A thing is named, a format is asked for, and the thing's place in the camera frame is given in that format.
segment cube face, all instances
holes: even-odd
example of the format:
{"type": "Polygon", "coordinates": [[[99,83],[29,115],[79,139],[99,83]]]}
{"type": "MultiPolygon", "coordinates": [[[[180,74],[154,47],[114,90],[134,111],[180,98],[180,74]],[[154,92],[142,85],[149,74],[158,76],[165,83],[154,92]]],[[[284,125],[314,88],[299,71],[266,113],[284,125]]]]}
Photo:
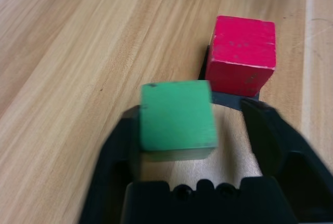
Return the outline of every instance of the cube face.
{"type": "Polygon", "coordinates": [[[206,69],[213,91],[255,96],[275,65],[274,23],[218,16],[206,69]]]}
{"type": "Polygon", "coordinates": [[[210,81],[212,91],[254,97],[271,77],[273,70],[213,61],[209,73],[219,78],[210,81]]]}
{"type": "Polygon", "coordinates": [[[215,148],[217,134],[209,83],[186,81],[142,86],[140,141],[144,151],[155,154],[215,148]]]}

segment wood grain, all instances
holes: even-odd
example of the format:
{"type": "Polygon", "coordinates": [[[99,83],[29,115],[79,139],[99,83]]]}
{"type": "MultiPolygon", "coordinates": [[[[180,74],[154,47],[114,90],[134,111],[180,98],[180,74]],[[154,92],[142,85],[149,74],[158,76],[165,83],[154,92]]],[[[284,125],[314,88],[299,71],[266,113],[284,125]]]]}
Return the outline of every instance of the wood grain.
{"type": "MultiPolygon", "coordinates": [[[[217,14],[276,22],[261,100],[333,170],[330,0],[0,0],[0,219],[75,223],[103,141],[144,83],[196,79],[217,14]]],[[[208,159],[144,163],[171,187],[259,175],[241,114],[214,106],[208,159]]]]}

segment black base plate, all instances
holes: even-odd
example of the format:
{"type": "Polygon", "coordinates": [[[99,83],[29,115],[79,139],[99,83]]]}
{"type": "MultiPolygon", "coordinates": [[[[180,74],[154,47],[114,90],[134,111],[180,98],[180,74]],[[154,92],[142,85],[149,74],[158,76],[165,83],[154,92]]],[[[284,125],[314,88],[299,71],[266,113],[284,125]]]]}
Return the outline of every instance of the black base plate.
{"type": "MultiPolygon", "coordinates": [[[[202,67],[200,70],[198,80],[204,80],[204,76],[206,73],[207,59],[209,53],[209,46],[207,46],[207,50],[204,56],[204,60],[202,63],[202,67]]],[[[254,100],[259,100],[259,93],[257,93],[254,97],[244,97],[239,95],[233,95],[228,93],[219,93],[217,91],[212,91],[212,103],[219,104],[221,106],[227,106],[229,108],[240,111],[240,100],[241,98],[250,98],[254,100]]]]}

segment red cube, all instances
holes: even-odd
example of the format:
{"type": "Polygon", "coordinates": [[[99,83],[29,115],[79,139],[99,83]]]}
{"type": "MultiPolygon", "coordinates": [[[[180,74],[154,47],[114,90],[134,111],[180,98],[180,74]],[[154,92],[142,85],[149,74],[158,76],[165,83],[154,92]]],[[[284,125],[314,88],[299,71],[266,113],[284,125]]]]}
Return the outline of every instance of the red cube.
{"type": "Polygon", "coordinates": [[[273,22],[217,17],[206,68],[213,91],[253,97],[275,64],[273,22]]]}

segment green cube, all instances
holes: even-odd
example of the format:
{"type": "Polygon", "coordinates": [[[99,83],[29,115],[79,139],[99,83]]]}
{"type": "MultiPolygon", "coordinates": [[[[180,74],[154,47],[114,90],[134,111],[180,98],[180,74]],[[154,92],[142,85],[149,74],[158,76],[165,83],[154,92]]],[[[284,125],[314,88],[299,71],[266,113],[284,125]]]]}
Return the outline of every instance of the green cube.
{"type": "Polygon", "coordinates": [[[153,161],[206,158],[217,146],[207,81],[142,86],[140,141],[153,161]]]}

